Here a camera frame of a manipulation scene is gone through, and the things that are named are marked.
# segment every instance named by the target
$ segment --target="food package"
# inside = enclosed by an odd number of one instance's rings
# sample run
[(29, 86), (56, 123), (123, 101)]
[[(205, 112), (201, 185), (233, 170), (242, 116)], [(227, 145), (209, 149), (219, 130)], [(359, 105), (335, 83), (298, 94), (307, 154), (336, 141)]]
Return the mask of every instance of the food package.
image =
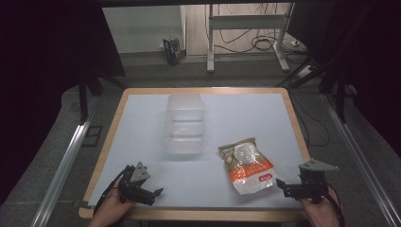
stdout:
[(180, 59), (182, 58), (179, 40), (177, 38), (174, 38), (172, 40), (163, 39), (163, 44), (165, 47), (167, 63), (171, 65), (178, 64), (180, 62)]
[(273, 164), (256, 148), (254, 138), (218, 148), (235, 189), (252, 194), (273, 185)]

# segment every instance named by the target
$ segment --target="clear plastic container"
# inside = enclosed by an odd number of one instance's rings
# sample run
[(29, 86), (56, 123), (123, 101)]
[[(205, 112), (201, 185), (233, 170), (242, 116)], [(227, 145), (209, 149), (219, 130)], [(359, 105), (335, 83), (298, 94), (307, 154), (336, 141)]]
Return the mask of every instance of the clear plastic container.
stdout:
[(165, 140), (175, 154), (203, 151), (204, 106), (199, 94), (170, 95), (166, 108)]

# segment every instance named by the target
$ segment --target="metal rail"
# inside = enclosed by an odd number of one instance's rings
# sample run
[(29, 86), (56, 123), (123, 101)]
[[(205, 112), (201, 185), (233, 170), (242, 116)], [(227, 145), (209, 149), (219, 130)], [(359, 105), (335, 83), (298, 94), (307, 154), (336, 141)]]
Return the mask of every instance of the metal rail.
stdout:
[(78, 150), (80, 145), (82, 144), (85, 133), (87, 132), (93, 115), (95, 113), (95, 107), (98, 103), (99, 97), (94, 96), (91, 98), (91, 102), (89, 103), (89, 115), (87, 121), (83, 125), (79, 125), (71, 139), (71, 142), (67, 148), (67, 151), (64, 153), (62, 157), (59, 168), (56, 171), (56, 174), (53, 177), (53, 180), (49, 187), (47, 188), (46, 194), (44, 195), (44, 199), (42, 200), (39, 209), (32, 220), (30, 226), (45, 226), (50, 219), (51, 213), (53, 212), (54, 206), (56, 205), (57, 199), (62, 191), (65, 180), (71, 170), (71, 167), (74, 163), (75, 158), (77, 157)]
[(342, 123), (340, 118), (337, 116), (335, 111), (336, 104), (334, 103), (332, 97), (330, 95), (322, 95), (323, 100), (325, 101), (328, 112), (330, 112), (334, 123), (340, 131), (344, 142), (349, 148), (351, 155), (354, 158), (357, 167), (359, 168), (362, 177), (364, 178), (366, 184), (368, 184), (369, 189), (371, 190), (378, 206), (380, 207), (384, 218), (389, 223), (389, 226), (397, 227), (401, 226), (401, 219), (398, 215), (398, 212), (395, 210), (394, 205), (392, 204), (392, 200), (387, 195), (384, 188), (381, 186), (379, 180), (377, 179), (374, 171), (369, 166), (368, 161), (365, 158), (360, 147), (357, 145), (354, 136), (349, 131), (346, 124)]

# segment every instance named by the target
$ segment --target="cable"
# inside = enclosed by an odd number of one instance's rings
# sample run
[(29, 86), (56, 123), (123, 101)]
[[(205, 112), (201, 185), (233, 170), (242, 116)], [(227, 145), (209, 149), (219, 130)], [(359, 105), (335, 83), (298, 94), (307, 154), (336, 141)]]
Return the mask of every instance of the cable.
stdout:
[(276, 9), (274, 11), (274, 14), (277, 14), (277, 5), (278, 5), (278, 3), (276, 3)]
[[(265, 33), (264, 33), (264, 35), (266, 35), (267, 37), (269, 37), (270, 39), (272, 39), (272, 41), (273, 42), (275, 42), (277, 39), (275, 38), (275, 35), (273, 34), (273, 36), (271, 36), (271, 34), (273, 33), (273, 32), (270, 32), (268, 29), (264, 29), (264, 30), (266, 30), (265, 31)], [(285, 39), (283, 39), (283, 40), (292, 40), (292, 39), (294, 39), (294, 38), (292, 38), (292, 37), (287, 37), (287, 38), (285, 38)], [(299, 54), (299, 55), (306, 55), (307, 54), (307, 51), (306, 51), (306, 49), (304, 49), (304, 50), (294, 50), (294, 49), (291, 49), (290, 47), (288, 47), (286, 44), (284, 44), (284, 43), (282, 43), (282, 45), (281, 45), (281, 50), (283, 51), (283, 53), (290, 53), (290, 54)]]
[(227, 9), (228, 9), (228, 11), (229, 11), (231, 14), (233, 14), (233, 13), (230, 11), (230, 8), (228, 8), (228, 4), (227, 4)]
[[(265, 13), (267, 12), (268, 6), (269, 6), (269, 4), (266, 5)], [(260, 4), (259, 7), (255, 10), (254, 13), (256, 13), (256, 12), (257, 12), (259, 9), (261, 9), (262, 7), (263, 7), (263, 4)], [(207, 39), (209, 40), (209, 34), (208, 34), (208, 30), (207, 30), (207, 16), (206, 16), (206, 15), (207, 15), (207, 14), (206, 14), (206, 5), (204, 5), (204, 29), (205, 29), (206, 37), (207, 37)], [(232, 43), (232, 42), (238, 40), (239, 38), (241, 38), (242, 36), (244, 36), (246, 33), (250, 32), (251, 30), (252, 30), (252, 29), (249, 29), (249, 30), (245, 31), (244, 33), (242, 33), (241, 35), (239, 35), (238, 37), (234, 38), (234, 39), (231, 40), (231, 41), (225, 41), (224, 38), (223, 38), (223, 36), (222, 36), (221, 30), (220, 30), (220, 37), (221, 37), (221, 40), (222, 40), (225, 44), (229, 44), (229, 43)], [(214, 45), (214, 47), (222, 48), (222, 49), (228, 50), (228, 51), (230, 51), (230, 52), (234, 52), (234, 53), (247, 53), (247, 52), (250, 52), (250, 51), (252, 51), (252, 50), (254, 50), (254, 49), (258, 49), (258, 50), (260, 50), (260, 51), (268, 51), (269, 49), (272, 48), (273, 42), (271, 41), (270, 37), (268, 37), (268, 36), (263, 36), (263, 35), (262, 35), (262, 36), (259, 36), (259, 31), (260, 31), (260, 29), (257, 30), (256, 36), (251, 40), (251, 45), (252, 45), (252, 47), (251, 47), (250, 49), (243, 50), (243, 51), (237, 51), (237, 50), (233, 50), (233, 49), (227, 48), (227, 47), (225, 47), (225, 46), (216, 45), (216, 44)], [(258, 45), (261, 44), (261, 43), (269, 43), (270, 45), (269, 45), (268, 47), (262, 48), (262, 47), (259, 47), (259, 46), (258, 46)]]
[(259, 4), (259, 7), (258, 7), (258, 8), (256, 8), (256, 10), (254, 11), (254, 13), (253, 13), (253, 14), (256, 14), (257, 10), (258, 10), (258, 9), (261, 9), (261, 7), (262, 7), (262, 6), (263, 6), (263, 3)]
[[(94, 210), (94, 215), (96, 214), (97, 210), (99, 209), (99, 207), (101, 206), (101, 204), (103, 203), (104, 199), (106, 199), (107, 194), (109, 194), (109, 192), (114, 188), (115, 182), (117, 182), (117, 180), (124, 174), (124, 172), (128, 169), (129, 167), (126, 166), (118, 175), (117, 177), (115, 177), (115, 179), (109, 184), (109, 186), (106, 188), (106, 190), (104, 190), (103, 194), (101, 195), (100, 199), (98, 200), (95, 210)], [(116, 221), (115, 223), (113, 223), (112, 225), (110, 225), (110, 227), (121, 227), (124, 224), (124, 217), (122, 217), (121, 219), (119, 219), (118, 221)]]
[(296, 61), (294, 61), (294, 60), (291, 60), (291, 59), (289, 58), (289, 56), (292, 56), (292, 55), (304, 55), (304, 54), (298, 54), (298, 53), (288, 53), (288, 54), (286, 54), (286, 60), (287, 60), (287, 61), (289, 61), (289, 62), (291, 62), (291, 63), (293, 63), (293, 64), (301, 64), (301, 62), (296, 62)]
[(266, 3), (265, 12), (263, 14), (266, 14), (266, 12), (268, 12), (268, 7), (269, 7), (269, 3)]
[(304, 176), (304, 178), (306, 178), (308, 181), (313, 183), (317, 188), (319, 188), (319, 190), (321, 190), (323, 195), (327, 198), (327, 200), (333, 206), (333, 208), (334, 208), (334, 210), (335, 210), (335, 212), (337, 214), (337, 218), (339, 219), (340, 227), (344, 227), (345, 226), (345, 219), (344, 219), (344, 215), (342, 214), (342, 211), (341, 211), (340, 198), (339, 198), (339, 196), (337, 194), (336, 189), (334, 189), (334, 187), (330, 183), (325, 183), (327, 186), (331, 187), (331, 189), (334, 191), (339, 203), (336, 203), (336, 201), (333, 199), (333, 197), (330, 196), (330, 194), (328, 194), (326, 191), (324, 191), (318, 183), (315, 183), (312, 179), (307, 178), (305, 176)]
[[(293, 96), (291, 95), (291, 91), (290, 91), (290, 90), (288, 90), (288, 94), (289, 94), (289, 98), (292, 99)], [(294, 106), (294, 112), (295, 112), (295, 114), (298, 115), (298, 118), (300, 119), (301, 124), (304, 126), (304, 130), (305, 130), (305, 133), (306, 133), (306, 139), (305, 139), (306, 148), (309, 148), (309, 144), (310, 144), (309, 129), (307, 128), (306, 123), (305, 123), (304, 120), (301, 118), (301, 115), (299, 114), (299, 112), (298, 112), (298, 110), (295, 108), (295, 106)]]
[(324, 123), (322, 123), (320, 120), (318, 120), (316, 117), (312, 116), (309, 112), (307, 112), (307, 111), (305, 110), (305, 108), (302, 106), (301, 102), (293, 95), (291, 89), (289, 89), (289, 86), (288, 86), (288, 92), (290, 93), (290, 97), (293, 97), (292, 99), (295, 100), (295, 102), (298, 104), (299, 107), (301, 107), (301, 110), (303, 110), (303, 112), (304, 112), (306, 115), (308, 115), (312, 120), (314, 120), (314, 121), (317, 122), (318, 124), (322, 125), (323, 128), (324, 128), (324, 130), (325, 130), (325, 132), (326, 132), (326, 134), (327, 134), (327, 139), (326, 139), (326, 141), (325, 141), (323, 144), (311, 144), (311, 143), (310, 143), (310, 134), (309, 134), (309, 131), (308, 131), (308, 129), (307, 129), (307, 126), (306, 126), (304, 120), (302, 119), (302, 117), (299, 115), (301, 122), (304, 124), (305, 131), (306, 131), (306, 135), (307, 135), (307, 141), (309, 142), (309, 144), (306, 144), (306, 146), (307, 146), (307, 147), (309, 147), (309, 146), (313, 146), (313, 147), (326, 147), (326, 146), (330, 143), (330, 140), (331, 140), (331, 135), (330, 135), (330, 132), (329, 132), (328, 128), (324, 125)]

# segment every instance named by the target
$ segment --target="gray floor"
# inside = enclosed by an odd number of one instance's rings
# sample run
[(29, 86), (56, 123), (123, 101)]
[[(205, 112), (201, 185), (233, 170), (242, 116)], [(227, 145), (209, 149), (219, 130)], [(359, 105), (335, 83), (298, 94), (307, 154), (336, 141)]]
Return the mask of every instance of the gray floor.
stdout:
[[(152, 56), (142, 56), (141, 59), (122, 56), (127, 77), (120, 78), (121, 81), (131, 87), (271, 87), (287, 75), (281, 72), (273, 55), (220, 56), (213, 75), (206, 73), (205, 58), (187, 58), (176, 66)], [(317, 89), (319, 80), (311, 80), (291, 91), (310, 155), (340, 167), (340, 172), (328, 173), (327, 178), (339, 191), (347, 226), (388, 226), (323, 103)], [(47, 226), (86, 226), (88, 223), (78, 216), (78, 207), (123, 92), (108, 81), (101, 82), (104, 93), (92, 121), (92, 126), (103, 127), (99, 143), (79, 149)], [(397, 210), (401, 210), (401, 181), (397, 177), (401, 170), (400, 159), (353, 106), (352, 99), (347, 99), (345, 104), (347, 126)], [(1, 206), (0, 226), (28, 226), (32, 222), (77, 128), (79, 117), (78, 89), (75, 87), (64, 93), (62, 108), (51, 132), (21, 181)]]

